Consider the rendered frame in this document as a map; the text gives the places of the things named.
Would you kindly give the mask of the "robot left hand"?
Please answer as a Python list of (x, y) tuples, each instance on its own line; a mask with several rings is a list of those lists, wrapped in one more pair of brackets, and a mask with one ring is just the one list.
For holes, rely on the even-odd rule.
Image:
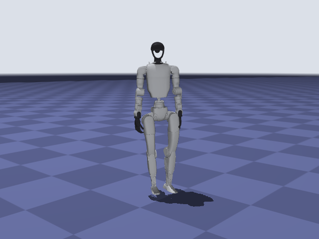
[(181, 111), (181, 110), (178, 111), (178, 116), (179, 116), (179, 126), (178, 126), (178, 128), (180, 129), (180, 126), (181, 126), (181, 117), (182, 117), (182, 111)]

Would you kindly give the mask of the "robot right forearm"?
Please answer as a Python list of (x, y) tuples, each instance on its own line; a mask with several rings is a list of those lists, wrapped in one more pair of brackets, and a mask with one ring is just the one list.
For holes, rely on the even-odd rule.
[[(142, 111), (142, 100), (143, 98), (137, 97), (137, 89), (136, 89), (136, 95), (135, 95), (135, 111), (134, 111), (134, 116), (137, 117), (137, 112)], [(142, 114), (142, 113), (141, 113)]]

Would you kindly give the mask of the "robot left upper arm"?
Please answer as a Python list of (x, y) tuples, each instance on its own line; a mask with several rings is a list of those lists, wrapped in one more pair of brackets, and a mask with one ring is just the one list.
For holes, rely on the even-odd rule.
[(170, 65), (170, 73), (172, 74), (172, 93), (174, 95), (181, 95), (182, 89), (179, 87), (179, 68), (177, 66)]

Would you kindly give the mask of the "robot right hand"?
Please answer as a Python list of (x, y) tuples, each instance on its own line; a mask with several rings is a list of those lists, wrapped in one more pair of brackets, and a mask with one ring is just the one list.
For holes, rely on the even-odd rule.
[(144, 132), (141, 131), (141, 128), (144, 129), (142, 127), (142, 125), (141, 125), (141, 122), (140, 122), (141, 112), (137, 112), (137, 117), (134, 116), (134, 118), (135, 118), (135, 129), (136, 129), (136, 131), (138, 131), (139, 133), (144, 133)]

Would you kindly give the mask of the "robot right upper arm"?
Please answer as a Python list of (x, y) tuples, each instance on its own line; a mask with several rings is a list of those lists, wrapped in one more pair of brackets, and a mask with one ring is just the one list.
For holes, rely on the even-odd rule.
[(137, 96), (144, 96), (145, 90), (143, 89), (144, 85), (144, 74), (147, 71), (147, 66), (141, 66), (137, 70)]

